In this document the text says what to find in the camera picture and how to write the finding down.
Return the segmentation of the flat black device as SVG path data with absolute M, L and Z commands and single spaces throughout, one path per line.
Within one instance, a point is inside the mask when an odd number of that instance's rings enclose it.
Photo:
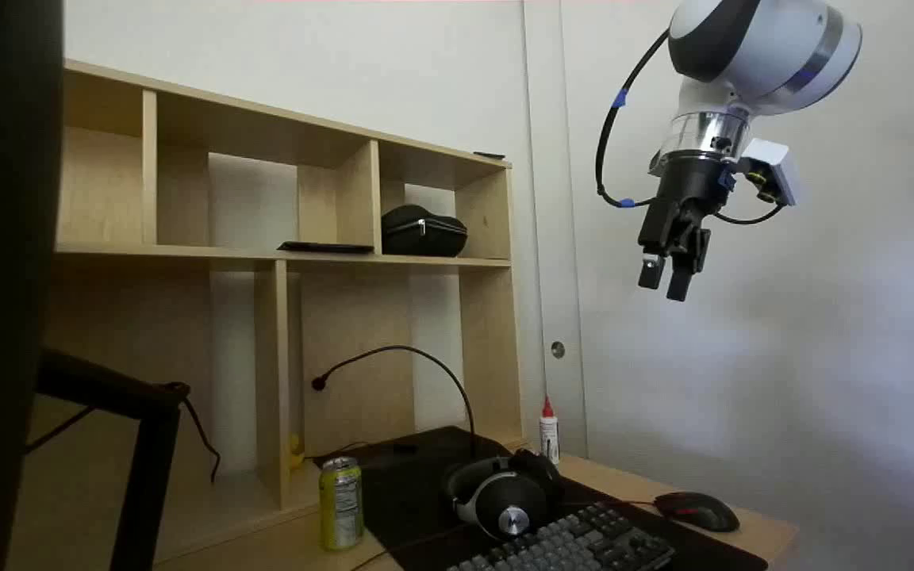
M 286 241 L 277 249 L 286 252 L 330 254 L 330 255 L 371 255 L 374 247 L 363 243 L 314 243 L 304 241 Z

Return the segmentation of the black zippered case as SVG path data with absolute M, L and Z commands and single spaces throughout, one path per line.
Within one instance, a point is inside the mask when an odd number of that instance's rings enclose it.
M 438 216 L 419 205 L 402 205 L 381 218 L 385 255 L 456 257 L 468 231 L 456 217 Z

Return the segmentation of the black desk mat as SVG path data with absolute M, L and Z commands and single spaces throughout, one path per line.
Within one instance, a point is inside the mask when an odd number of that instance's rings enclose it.
M 333 458 L 355 458 L 362 471 L 363 515 L 370 532 L 404 571 L 453 566 L 498 547 L 478 527 L 460 523 L 443 491 L 445 477 L 460 464 L 506 456 L 496 441 L 473 437 L 460 427 L 440 427 L 381 443 L 353 443 L 313 458 L 322 466 Z M 768 571 L 766 560 L 711 536 L 614 499 L 565 478 L 551 518 L 602 503 L 633 527 L 663 541 L 672 554 L 654 571 Z

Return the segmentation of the white bottle with red cap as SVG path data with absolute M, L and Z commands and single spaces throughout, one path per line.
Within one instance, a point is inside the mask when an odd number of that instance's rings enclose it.
M 561 444 L 559 444 L 559 417 L 556 415 L 551 399 L 543 399 L 543 411 L 538 420 L 540 432 L 540 454 L 551 464 L 558 466 L 561 462 Z

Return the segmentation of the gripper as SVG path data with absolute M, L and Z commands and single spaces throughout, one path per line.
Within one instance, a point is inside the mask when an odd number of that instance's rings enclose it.
M 640 288 L 659 289 L 666 260 L 671 257 L 666 297 L 685 302 L 693 276 L 706 263 L 711 231 L 701 227 L 703 220 L 726 205 L 734 186 L 733 172 L 724 160 L 693 153 L 668 160 L 639 228 Z

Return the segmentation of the black and silver headphones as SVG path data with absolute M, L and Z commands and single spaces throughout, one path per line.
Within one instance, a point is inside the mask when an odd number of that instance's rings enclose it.
M 441 495 L 461 523 L 511 541 L 551 523 L 563 479 L 551 460 L 521 449 L 453 466 L 444 473 Z

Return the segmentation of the black computer mouse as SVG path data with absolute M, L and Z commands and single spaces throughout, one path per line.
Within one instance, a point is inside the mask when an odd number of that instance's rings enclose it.
M 657 496 L 652 503 L 663 517 L 704 531 L 729 534 L 740 528 L 739 517 L 725 502 L 700 492 L 668 492 Z

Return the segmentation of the black stand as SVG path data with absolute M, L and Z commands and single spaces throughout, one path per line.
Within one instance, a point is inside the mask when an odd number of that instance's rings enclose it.
M 129 477 L 109 571 L 152 571 L 168 478 L 180 427 L 180 408 L 190 393 L 183 383 L 150 384 L 60 351 L 41 351 L 35 391 L 83 405 L 62 425 L 23 448 L 48 443 L 94 411 L 138 423 Z

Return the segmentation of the green drink can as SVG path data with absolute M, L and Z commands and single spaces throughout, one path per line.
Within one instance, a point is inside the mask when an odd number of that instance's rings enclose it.
M 338 456 L 326 460 L 318 484 L 322 548 L 355 548 L 365 535 L 362 470 L 358 459 Z

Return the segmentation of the grey keyboard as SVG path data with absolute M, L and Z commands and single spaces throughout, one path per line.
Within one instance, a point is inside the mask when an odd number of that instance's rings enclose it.
M 666 539 L 596 502 L 445 571 L 661 571 L 675 555 Z

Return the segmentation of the wooden shelf unit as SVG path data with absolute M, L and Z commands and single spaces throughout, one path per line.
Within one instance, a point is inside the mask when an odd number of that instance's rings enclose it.
M 244 469 L 211 483 L 190 422 L 175 449 L 156 563 L 309 515 L 308 453 L 416 430 L 411 276 L 459 282 L 464 385 L 478 433 L 524 437 L 512 267 L 511 166 L 428 142 L 68 60 L 63 183 L 47 346 L 149 383 L 180 381 L 211 435 L 246 408 Z M 456 217 L 456 257 L 385 255 L 402 205 Z M 363 243 L 371 255 L 279 251 Z

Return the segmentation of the black gooseneck microphone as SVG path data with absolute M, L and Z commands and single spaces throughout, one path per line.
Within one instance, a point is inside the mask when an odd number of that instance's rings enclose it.
M 451 379 L 454 386 L 459 391 L 461 398 L 462 398 L 462 402 L 464 405 L 465 413 L 467 414 L 467 422 L 468 422 L 469 459 L 475 459 L 476 455 L 478 455 L 478 444 L 476 443 L 476 439 L 478 438 L 478 431 L 476 431 L 476 423 L 475 423 L 473 408 L 472 408 L 472 404 L 470 402 L 469 395 L 467 393 L 467 388 L 465 388 L 464 384 L 458 379 L 457 375 L 449 368 L 449 366 L 447 366 L 445 364 L 445 362 L 442 362 L 439 358 L 435 357 L 435 355 L 429 354 L 427 351 L 423 351 L 420 348 L 411 347 L 411 346 L 398 346 L 398 344 L 393 344 L 393 346 L 384 346 L 384 347 L 373 348 L 373 350 L 365 351 L 365 353 L 362 353 L 362 354 L 353 355 L 353 357 L 348 358 L 348 360 L 344 360 L 342 362 L 338 362 L 337 364 L 335 364 L 333 366 L 330 366 L 330 368 L 327 369 L 325 372 L 315 376 L 311 380 L 309 385 L 311 385 L 312 390 L 317 391 L 317 393 L 322 393 L 323 390 L 326 390 L 326 385 L 328 383 L 328 379 L 336 371 L 344 368 L 345 366 L 349 366 L 349 365 L 353 364 L 353 362 L 359 362 L 362 360 L 366 360 L 366 358 L 373 357 L 373 355 L 375 355 L 375 354 L 389 353 L 389 351 L 406 351 L 406 353 L 420 355 L 422 358 L 425 358 L 425 360 L 434 362 L 434 364 L 436 366 L 438 366 L 440 369 L 442 369 L 443 372 L 445 372 L 447 374 L 447 376 L 449 376 L 449 378 Z

